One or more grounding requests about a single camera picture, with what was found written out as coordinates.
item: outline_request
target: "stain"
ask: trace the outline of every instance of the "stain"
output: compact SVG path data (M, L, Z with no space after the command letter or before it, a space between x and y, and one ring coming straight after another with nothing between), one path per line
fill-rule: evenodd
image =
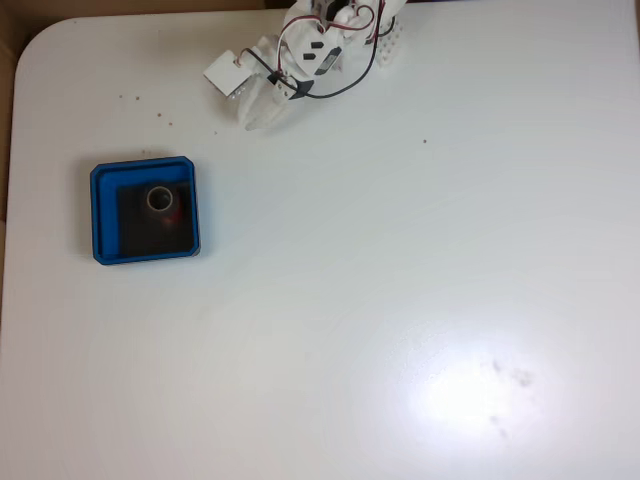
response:
M533 373L528 372L527 370L516 369L511 374L511 378L513 378L513 380L522 388L530 387L533 385L534 381Z

